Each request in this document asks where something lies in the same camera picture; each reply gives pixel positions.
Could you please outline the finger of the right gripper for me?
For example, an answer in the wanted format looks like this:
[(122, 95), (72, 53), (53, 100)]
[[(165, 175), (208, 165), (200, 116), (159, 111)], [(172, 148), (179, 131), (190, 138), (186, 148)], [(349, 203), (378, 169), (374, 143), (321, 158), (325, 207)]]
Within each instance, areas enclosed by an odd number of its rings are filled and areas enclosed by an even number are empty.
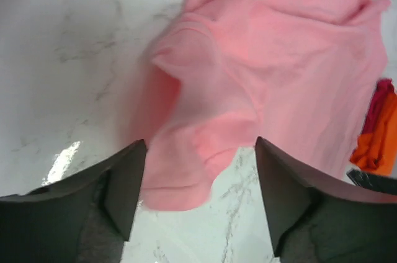
[(397, 195), (397, 180), (351, 169), (347, 177), (358, 187), (362, 187), (375, 192), (381, 192), (390, 195)]

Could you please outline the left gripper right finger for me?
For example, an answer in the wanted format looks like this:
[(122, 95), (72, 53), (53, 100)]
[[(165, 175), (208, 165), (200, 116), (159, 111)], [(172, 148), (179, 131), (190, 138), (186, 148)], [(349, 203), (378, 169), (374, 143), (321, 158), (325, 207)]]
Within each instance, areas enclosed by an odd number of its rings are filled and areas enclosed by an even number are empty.
[(281, 262), (395, 262), (396, 195), (342, 181), (258, 138), (256, 163)]

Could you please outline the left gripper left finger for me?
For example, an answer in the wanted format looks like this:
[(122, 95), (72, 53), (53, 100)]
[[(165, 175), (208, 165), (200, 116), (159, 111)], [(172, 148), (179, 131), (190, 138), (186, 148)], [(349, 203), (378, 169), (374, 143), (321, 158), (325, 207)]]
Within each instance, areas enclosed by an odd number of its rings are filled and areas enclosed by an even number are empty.
[(2, 262), (120, 262), (145, 166), (139, 140), (25, 195), (1, 198)]

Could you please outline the pink t shirt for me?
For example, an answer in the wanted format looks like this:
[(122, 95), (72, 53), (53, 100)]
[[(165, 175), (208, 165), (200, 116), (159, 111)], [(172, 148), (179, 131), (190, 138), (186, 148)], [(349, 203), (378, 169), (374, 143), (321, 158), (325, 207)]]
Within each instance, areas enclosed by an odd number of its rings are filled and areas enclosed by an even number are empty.
[(263, 137), (344, 172), (387, 63), (388, 0), (186, 0), (152, 48), (131, 133), (148, 146), (150, 209), (205, 203), (238, 148)]

